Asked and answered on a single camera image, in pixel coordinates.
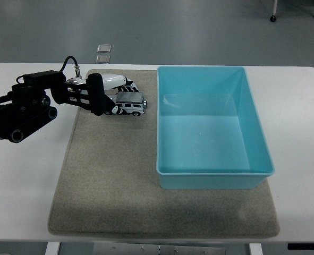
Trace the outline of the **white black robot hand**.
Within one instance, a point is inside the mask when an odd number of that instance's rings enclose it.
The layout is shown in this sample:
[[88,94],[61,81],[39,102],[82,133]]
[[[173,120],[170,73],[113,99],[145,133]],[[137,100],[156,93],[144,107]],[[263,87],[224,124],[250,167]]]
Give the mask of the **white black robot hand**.
[[99,97],[100,109],[106,115],[133,115],[145,113],[146,101],[133,80],[111,73],[93,73],[86,82],[95,86],[94,96]]

